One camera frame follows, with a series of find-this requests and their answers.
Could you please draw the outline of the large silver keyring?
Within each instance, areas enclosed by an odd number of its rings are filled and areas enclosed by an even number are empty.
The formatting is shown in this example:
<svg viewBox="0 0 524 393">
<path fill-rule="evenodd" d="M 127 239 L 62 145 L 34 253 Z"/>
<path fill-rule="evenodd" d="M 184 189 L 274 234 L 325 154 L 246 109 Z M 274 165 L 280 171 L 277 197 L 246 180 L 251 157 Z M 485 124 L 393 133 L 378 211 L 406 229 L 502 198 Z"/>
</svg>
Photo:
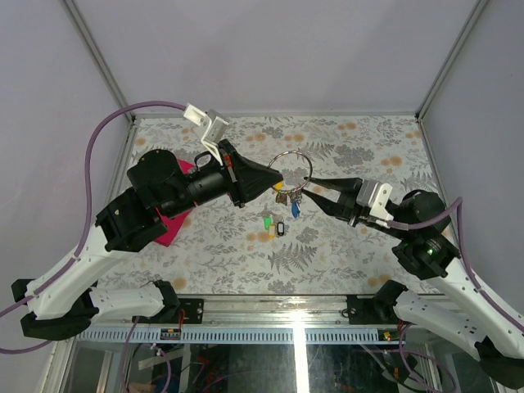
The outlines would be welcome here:
<svg viewBox="0 0 524 393">
<path fill-rule="evenodd" d="M 293 192 L 297 192 L 297 191 L 301 191 L 304 187 L 306 187 L 310 180 L 312 179 L 312 175 L 313 175 L 313 163 L 311 161 L 311 159 L 306 155 L 304 154 L 302 151 L 296 151 L 296 150 L 290 150 L 290 151 L 283 151 L 279 154 L 277 154 L 270 162 L 269 164 L 267 165 L 267 168 L 268 169 L 272 169 L 273 168 L 273 164 L 279 160 L 280 158 L 284 157 L 284 156 L 287 156 L 287 155 L 296 155 L 296 156 L 300 156 L 302 157 L 305 162 L 308 164 L 309 166 L 309 172 L 308 172 L 308 175 L 304 178 L 303 182 L 298 185 L 298 186 L 295 186 L 295 187 L 292 187 L 292 188 L 289 188 L 289 189 L 277 189 L 275 186 L 272 186 L 272 189 L 276 192 L 276 193 L 282 193 L 282 194 L 290 194 L 290 193 L 293 193 Z"/>
</svg>

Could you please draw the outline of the blue key tag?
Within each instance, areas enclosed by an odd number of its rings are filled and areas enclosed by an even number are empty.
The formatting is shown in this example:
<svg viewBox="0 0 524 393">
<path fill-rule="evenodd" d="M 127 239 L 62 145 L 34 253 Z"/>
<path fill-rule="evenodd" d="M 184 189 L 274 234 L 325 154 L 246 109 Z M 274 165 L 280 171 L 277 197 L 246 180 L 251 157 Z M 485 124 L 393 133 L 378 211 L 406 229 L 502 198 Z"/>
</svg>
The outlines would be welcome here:
<svg viewBox="0 0 524 393">
<path fill-rule="evenodd" d="M 298 201 L 293 201 L 291 204 L 291 215 L 294 219 L 297 219 L 300 216 L 300 203 Z"/>
</svg>

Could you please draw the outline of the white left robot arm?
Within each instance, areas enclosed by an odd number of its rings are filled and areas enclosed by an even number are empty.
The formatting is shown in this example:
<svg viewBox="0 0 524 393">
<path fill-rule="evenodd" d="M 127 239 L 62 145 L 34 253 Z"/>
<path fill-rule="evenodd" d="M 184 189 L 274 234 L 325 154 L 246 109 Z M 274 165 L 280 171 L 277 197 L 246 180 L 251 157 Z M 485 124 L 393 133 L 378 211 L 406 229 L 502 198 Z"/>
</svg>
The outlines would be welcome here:
<svg viewBox="0 0 524 393">
<path fill-rule="evenodd" d="M 175 155 L 157 149 L 143 155 L 127 176 L 131 186 L 96 217 L 85 243 L 40 278 L 15 281 L 15 300 L 29 297 L 20 325 L 25 337 L 62 341 L 100 322 L 138 318 L 143 323 L 176 323 L 180 301 L 168 281 L 145 287 L 105 290 L 96 282 L 166 234 L 172 219 L 221 196 L 244 207 L 275 184 L 275 169 L 241 156 L 226 139 L 221 160 L 184 173 Z"/>
</svg>

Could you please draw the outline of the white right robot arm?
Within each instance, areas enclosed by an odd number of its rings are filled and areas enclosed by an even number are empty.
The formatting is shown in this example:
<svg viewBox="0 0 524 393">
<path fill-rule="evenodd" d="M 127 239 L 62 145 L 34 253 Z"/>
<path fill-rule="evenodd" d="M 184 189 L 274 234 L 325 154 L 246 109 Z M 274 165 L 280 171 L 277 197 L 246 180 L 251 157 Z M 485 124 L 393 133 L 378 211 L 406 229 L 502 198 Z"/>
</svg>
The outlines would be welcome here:
<svg viewBox="0 0 524 393">
<path fill-rule="evenodd" d="M 400 266 L 446 295 L 464 313 L 452 313 L 424 300 L 405 285 L 389 280 L 373 296 L 373 312 L 383 323 L 414 323 L 462 349 L 494 381 L 513 390 L 523 387 L 523 316 L 474 272 L 462 245 L 443 234 L 461 201 L 445 206 L 439 195 L 421 189 L 391 201 L 388 183 L 361 178 L 312 178 L 335 190 L 331 201 L 304 191 L 328 216 L 354 227 L 363 224 L 399 240 L 392 252 Z"/>
</svg>

